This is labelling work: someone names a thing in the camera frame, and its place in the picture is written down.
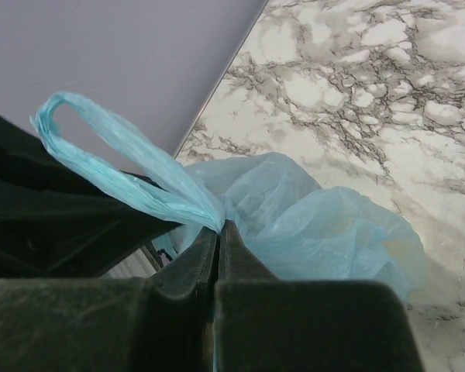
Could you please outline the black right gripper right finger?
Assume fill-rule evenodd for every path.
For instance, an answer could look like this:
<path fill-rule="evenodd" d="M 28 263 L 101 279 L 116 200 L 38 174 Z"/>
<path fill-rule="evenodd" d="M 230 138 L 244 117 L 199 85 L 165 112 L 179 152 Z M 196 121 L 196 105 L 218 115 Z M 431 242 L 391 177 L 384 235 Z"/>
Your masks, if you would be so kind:
<path fill-rule="evenodd" d="M 217 371 L 420 371 L 404 307 L 376 281 L 283 281 L 227 221 L 215 284 Z"/>

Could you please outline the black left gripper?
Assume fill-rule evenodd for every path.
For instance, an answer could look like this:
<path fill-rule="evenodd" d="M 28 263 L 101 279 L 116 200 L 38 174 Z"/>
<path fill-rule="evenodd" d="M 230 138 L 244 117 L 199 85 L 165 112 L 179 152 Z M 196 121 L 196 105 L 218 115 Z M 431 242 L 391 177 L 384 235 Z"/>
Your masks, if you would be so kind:
<path fill-rule="evenodd" d="M 97 277 L 177 226 L 104 194 L 0 116 L 0 278 Z"/>

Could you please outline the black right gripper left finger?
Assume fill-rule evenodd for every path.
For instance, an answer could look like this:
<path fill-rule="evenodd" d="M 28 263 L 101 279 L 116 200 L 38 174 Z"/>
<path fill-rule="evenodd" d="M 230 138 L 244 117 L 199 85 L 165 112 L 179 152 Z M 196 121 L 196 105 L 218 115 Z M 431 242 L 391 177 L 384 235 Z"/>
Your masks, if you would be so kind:
<path fill-rule="evenodd" d="M 217 235 L 149 278 L 0 279 L 0 371 L 210 371 Z"/>

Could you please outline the light blue plastic bag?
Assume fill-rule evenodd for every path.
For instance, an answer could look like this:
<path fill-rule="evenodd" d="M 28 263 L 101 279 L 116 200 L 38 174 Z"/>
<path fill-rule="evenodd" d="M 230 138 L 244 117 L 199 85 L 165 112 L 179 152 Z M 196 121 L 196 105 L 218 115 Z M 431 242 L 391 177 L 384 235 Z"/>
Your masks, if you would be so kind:
<path fill-rule="evenodd" d="M 66 141 L 53 114 L 71 107 L 139 179 Z M 51 95 L 30 119 L 46 151 L 110 197 L 177 228 L 157 239 L 171 256 L 207 227 L 236 224 L 246 247 L 282 280 L 376 280 L 399 298 L 426 283 L 418 234 L 400 215 L 350 188 L 323 188 L 290 157 L 264 153 L 188 166 L 131 122 L 71 92 Z"/>

